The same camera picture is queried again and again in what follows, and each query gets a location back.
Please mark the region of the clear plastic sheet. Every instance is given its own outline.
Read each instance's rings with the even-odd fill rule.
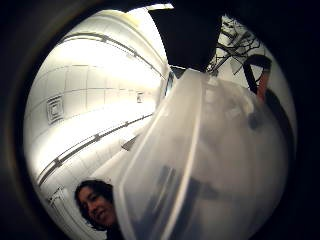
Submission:
[[[279,126],[231,82],[187,70],[134,145],[115,184],[126,239],[247,239],[287,175]]]

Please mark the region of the dark hair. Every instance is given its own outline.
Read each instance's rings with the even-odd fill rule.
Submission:
[[[112,185],[105,183],[104,181],[101,180],[85,180],[82,181],[76,188],[74,192],[74,199],[78,205],[78,208],[80,210],[81,216],[87,220],[88,223],[90,223],[91,227],[98,230],[98,231],[104,231],[107,229],[106,226],[102,226],[95,221],[93,221],[89,217],[88,211],[82,206],[80,203],[79,199],[79,192],[81,191],[82,188],[84,187],[89,187],[91,188],[96,194],[99,196],[104,197],[106,200],[108,200],[110,203],[113,204],[113,187]]]

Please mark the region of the wall vent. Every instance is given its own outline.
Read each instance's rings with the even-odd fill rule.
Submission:
[[[63,104],[61,95],[48,99],[47,114],[50,125],[63,119]]]

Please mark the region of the white wall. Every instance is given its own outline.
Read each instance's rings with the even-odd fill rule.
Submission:
[[[98,13],[70,33],[112,36],[134,47],[158,72],[108,43],[75,39],[57,45],[42,64],[26,106],[25,151],[35,177],[79,141],[150,114],[158,104],[163,76],[169,72],[165,55],[157,53],[129,20],[119,20],[121,12],[117,12],[120,16],[108,14]],[[142,93],[142,103],[137,102],[138,93]],[[62,97],[63,120],[50,125],[47,101],[58,95]]]

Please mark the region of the fluorescent light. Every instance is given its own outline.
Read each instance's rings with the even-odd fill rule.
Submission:
[[[148,11],[157,10],[157,9],[173,9],[173,6],[171,3],[166,4],[154,4],[151,6],[147,6],[146,9]]]

